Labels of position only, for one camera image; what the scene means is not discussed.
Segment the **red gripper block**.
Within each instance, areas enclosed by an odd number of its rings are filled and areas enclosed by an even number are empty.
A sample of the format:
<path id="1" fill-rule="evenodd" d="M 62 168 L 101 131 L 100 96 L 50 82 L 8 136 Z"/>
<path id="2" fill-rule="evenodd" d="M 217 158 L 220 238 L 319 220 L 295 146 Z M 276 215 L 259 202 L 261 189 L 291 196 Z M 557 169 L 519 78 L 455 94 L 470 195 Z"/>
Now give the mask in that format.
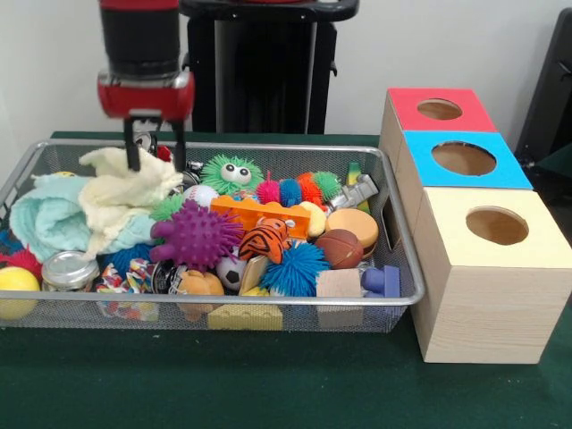
<path id="1" fill-rule="evenodd" d="M 160 118 L 171 122 L 175 137 L 174 166 L 177 172 L 186 168 L 184 123 L 192 113 L 195 101 L 195 78 L 190 71 L 160 80 L 127 80 L 103 70 L 97 76 L 97 95 L 104 113 L 124 119 L 124 143 L 130 170 L 140 170 L 139 147 L 133 138 L 133 120 Z"/>

